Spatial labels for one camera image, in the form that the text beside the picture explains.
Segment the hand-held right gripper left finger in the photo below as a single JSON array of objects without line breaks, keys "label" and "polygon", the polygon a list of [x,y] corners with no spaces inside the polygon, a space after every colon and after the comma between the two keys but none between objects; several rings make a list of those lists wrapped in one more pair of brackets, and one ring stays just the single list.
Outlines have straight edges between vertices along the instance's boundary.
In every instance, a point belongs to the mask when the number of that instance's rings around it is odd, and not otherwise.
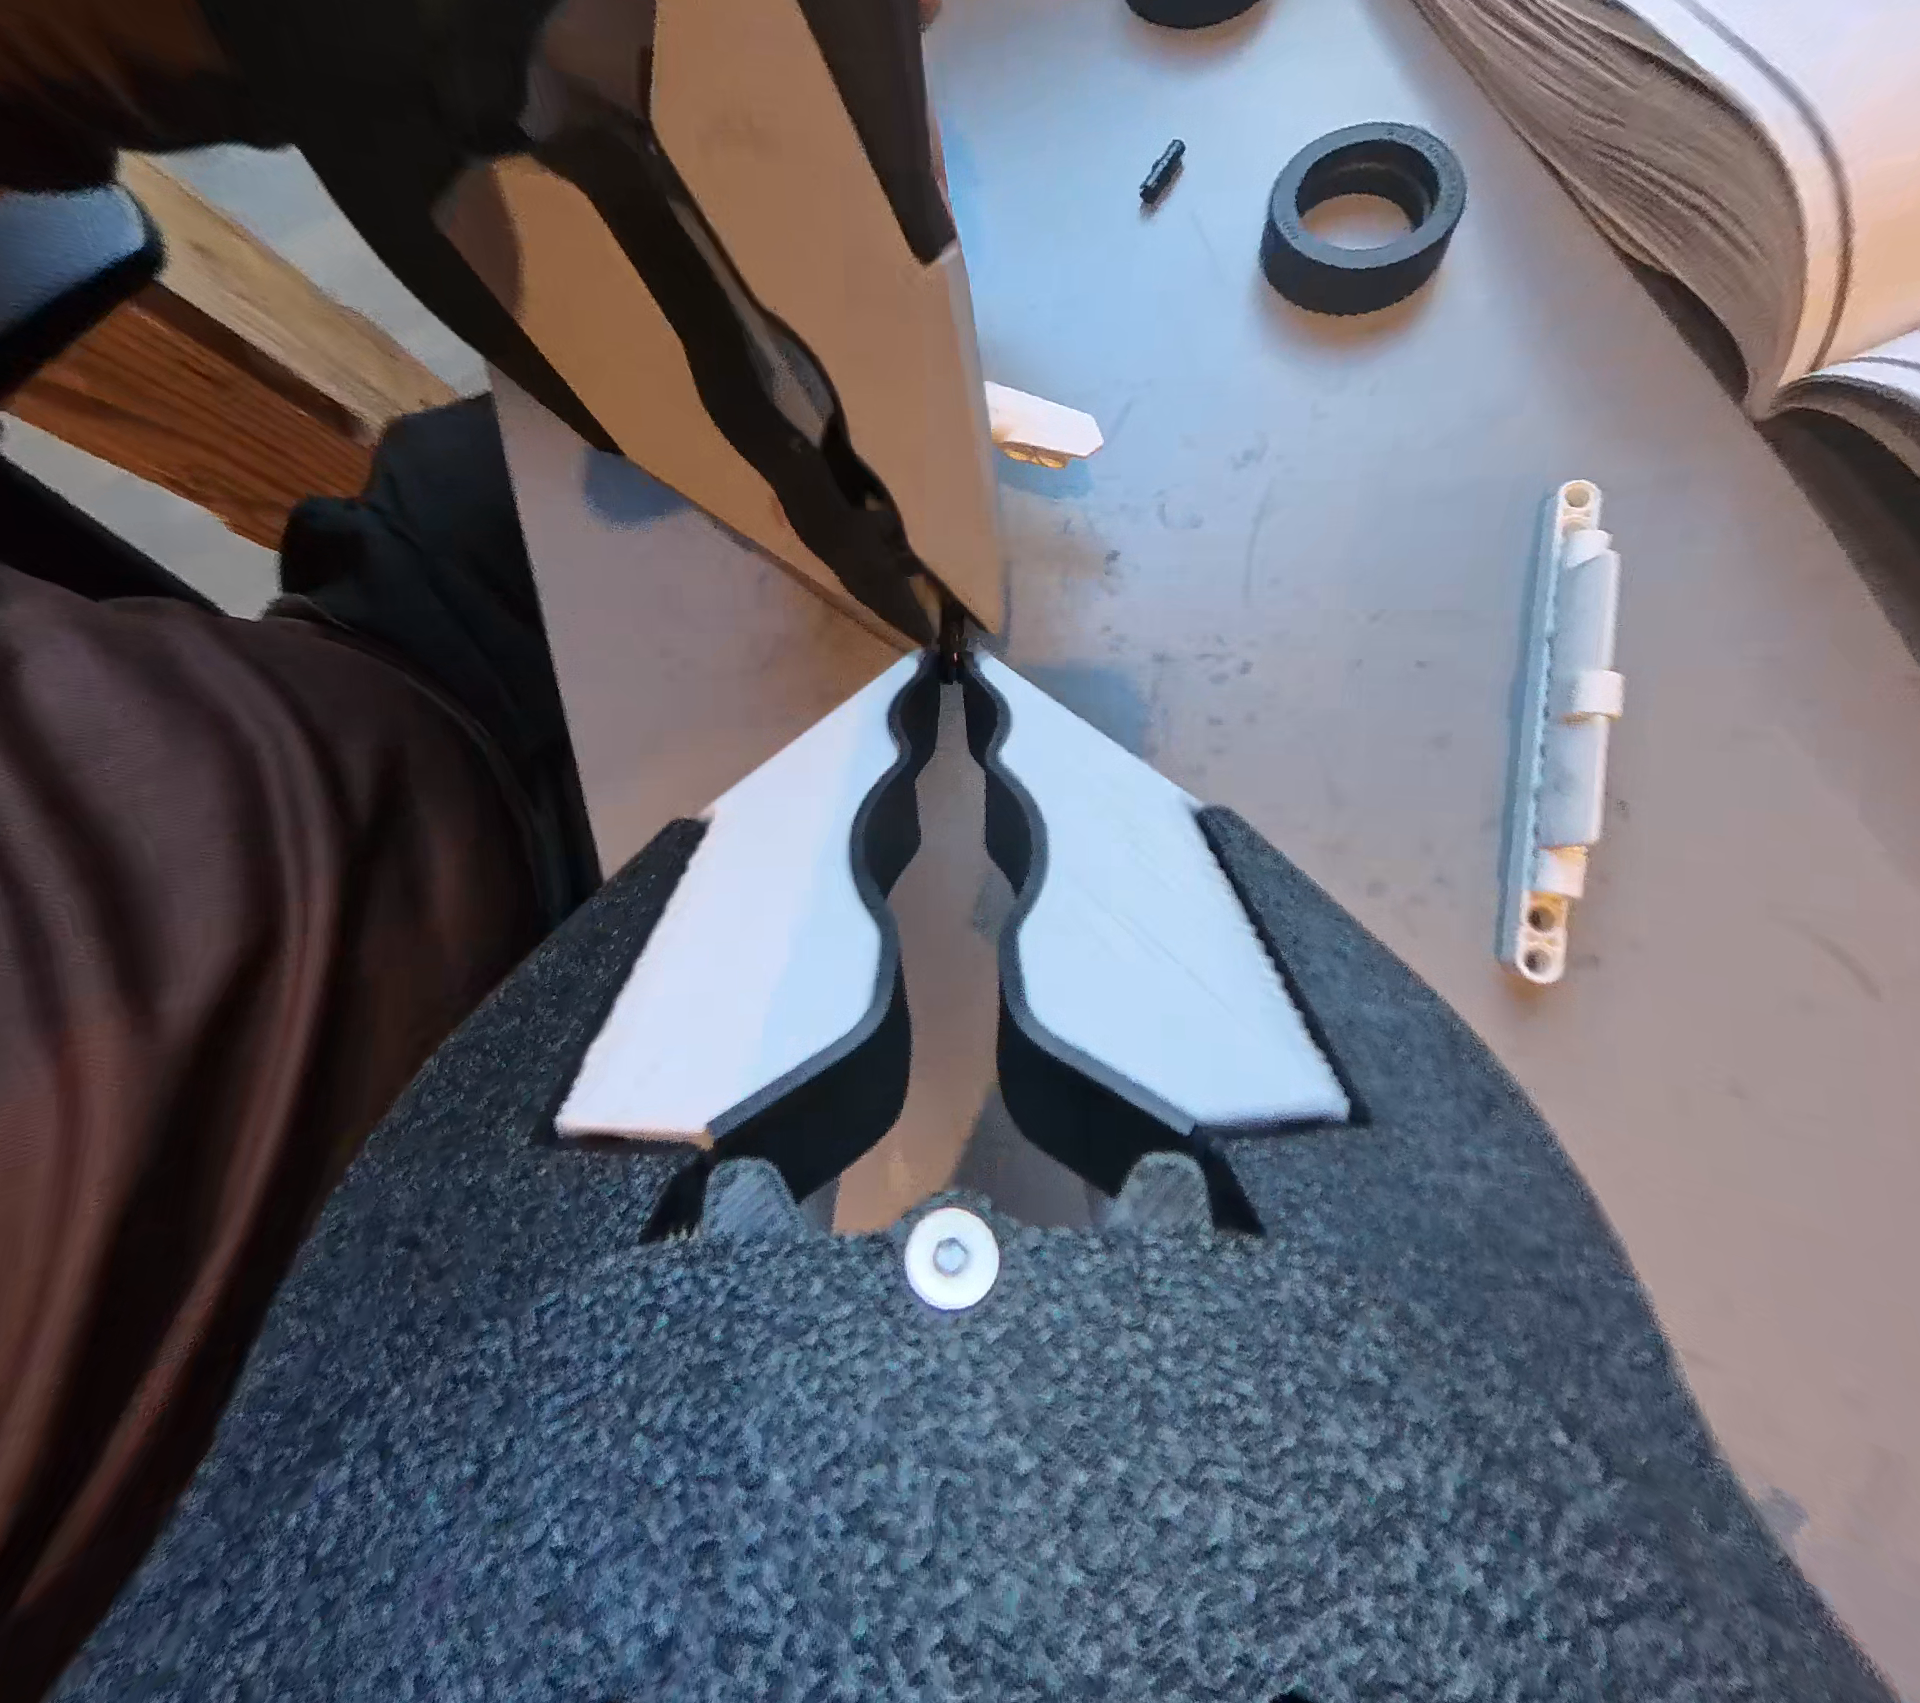
[{"label": "hand-held right gripper left finger", "polygon": [[553,1114],[560,1138],[864,1158],[910,1083],[894,885],[919,853],[938,657],[722,787]]}]

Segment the grey desk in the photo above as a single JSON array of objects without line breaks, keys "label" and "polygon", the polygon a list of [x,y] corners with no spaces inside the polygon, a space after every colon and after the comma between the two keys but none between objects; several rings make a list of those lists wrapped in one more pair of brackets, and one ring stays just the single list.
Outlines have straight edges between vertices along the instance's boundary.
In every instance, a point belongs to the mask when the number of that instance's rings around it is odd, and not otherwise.
[{"label": "grey desk", "polygon": [[[560,0],[528,156],[666,305],[666,240],[715,252],[655,141],[655,5]],[[1237,812],[1472,1025],[1600,1201],[1750,1503],[1902,1671],[1917,664],[1875,593],[1407,0],[1255,0],[1192,33],[1124,0],[943,0],[928,105],[984,382],[1103,433],[1057,470],[991,460],[1006,621],[972,624],[972,652],[1203,824]],[[1264,197],[1360,121],[1449,137],[1463,218],[1414,299],[1311,316],[1259,273]],[[1182,171],[1146,210],[1169,137]],[[494,390],[605,869],[938,657],[943,621],[922,649],[864,629]],[[1497,957],[1504,779],[1537,513],[1575,477],[1620,552],[1627,706],[1569,968],[1527,988]],[[890,891],[906,1105],[787,1177],[831,1183],[849,1233],[948,1185],[1035,1218],[1030,1177],[1085,1221],[1103,1169],[1023,1138],[998,1083],[1011,885],[962,680],[938,680],[914,794]]]}]

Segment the long white pointed panel piece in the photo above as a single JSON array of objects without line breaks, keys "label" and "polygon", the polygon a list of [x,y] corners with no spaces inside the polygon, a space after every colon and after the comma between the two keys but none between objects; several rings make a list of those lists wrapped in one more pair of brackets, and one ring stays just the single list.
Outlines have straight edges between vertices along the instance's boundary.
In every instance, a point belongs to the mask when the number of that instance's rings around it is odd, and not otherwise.
[{"label": "long white pointed panel piece", "polygon": [[998,456],[1030,469],[1072,469],[1103,446],[1102,424],[1066,403],[1048,403],[1003,382],[984,382]]}]

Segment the white beam with cylinders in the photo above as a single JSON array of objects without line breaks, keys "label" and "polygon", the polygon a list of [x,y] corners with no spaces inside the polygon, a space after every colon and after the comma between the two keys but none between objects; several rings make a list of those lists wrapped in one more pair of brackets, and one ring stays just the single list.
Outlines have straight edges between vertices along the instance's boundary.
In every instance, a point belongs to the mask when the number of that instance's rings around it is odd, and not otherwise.
[{"label": "white beam with cylinders", "polygon": [[1620,552],[1602,529],[1602,490],[1575,477],[1537,513],[1504,779],[1497,957],[1527,988],[1558,984],[1575,906],[1602,834],[1627,706],[1617,643]]}]

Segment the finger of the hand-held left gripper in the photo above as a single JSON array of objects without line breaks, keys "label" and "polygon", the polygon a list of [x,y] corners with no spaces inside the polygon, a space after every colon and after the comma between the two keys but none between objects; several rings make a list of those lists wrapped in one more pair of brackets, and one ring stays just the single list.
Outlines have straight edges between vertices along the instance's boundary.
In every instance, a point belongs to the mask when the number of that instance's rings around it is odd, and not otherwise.
[{"label": "finger of the hand-held left gripper", "polygon": [[914,0],[658,0],[655,141],[798,433],[803,542],[910,637],[998,634],[988,397]]},{"label": "finger of the hand-held left gripper", "polygon": [[683,229],[658,305],[588,194],[533,156],[466,165],[437,221],[627,463],[864,629],[931,646],[897,529],[766,395]]}]

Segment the person's brown-shirted torso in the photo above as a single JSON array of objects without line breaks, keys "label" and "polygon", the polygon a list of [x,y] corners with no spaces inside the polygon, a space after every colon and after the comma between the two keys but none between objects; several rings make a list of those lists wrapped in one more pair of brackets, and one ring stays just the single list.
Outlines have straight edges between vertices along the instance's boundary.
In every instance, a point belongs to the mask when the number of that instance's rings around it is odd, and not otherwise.
[{"label": "person's brown-shirted torso", "polygon": [[41,1698],[544,915],[503,753],[390,646],[11,567],[0,637],[0,1666]]}]

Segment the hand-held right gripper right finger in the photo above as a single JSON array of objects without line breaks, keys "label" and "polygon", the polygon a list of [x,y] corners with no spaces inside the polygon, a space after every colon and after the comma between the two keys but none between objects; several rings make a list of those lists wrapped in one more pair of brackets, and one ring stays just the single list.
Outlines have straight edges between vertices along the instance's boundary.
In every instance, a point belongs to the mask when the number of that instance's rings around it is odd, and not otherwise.
[{"label": "hand-held right gripper right finger", "polygon": [[1343,1125],[1353,1097],[1200,802],[991,652],[962,667],[984,840],[1011,885],[998,1083],[1062,1166]]}]

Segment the wooden bench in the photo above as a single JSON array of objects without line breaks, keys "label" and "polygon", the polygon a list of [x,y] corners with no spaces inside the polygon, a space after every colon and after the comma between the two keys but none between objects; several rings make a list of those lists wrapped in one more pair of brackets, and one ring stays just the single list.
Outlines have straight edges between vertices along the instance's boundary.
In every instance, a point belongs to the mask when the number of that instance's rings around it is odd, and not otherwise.
[{"label": "wooden bench", "polygon": [[111,463],[272,552],[309,499],[346,499],[376,439],[454,390],[208,202],[157,156],[117,184],[162,273],[2,395],[2,422]]}]

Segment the person's black garment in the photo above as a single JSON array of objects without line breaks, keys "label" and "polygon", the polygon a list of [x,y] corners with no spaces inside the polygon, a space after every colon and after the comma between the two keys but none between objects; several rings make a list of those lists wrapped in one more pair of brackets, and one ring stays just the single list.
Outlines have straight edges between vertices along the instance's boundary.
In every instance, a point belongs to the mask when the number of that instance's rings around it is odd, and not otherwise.
[{"label": "person's black garment", "polygon": [[285,517],[277,574],[283,611],[355,634],[466,716],[519,807],[540,915],[565,923],[603,862],[494,397],[400,417],[355,493]]}]

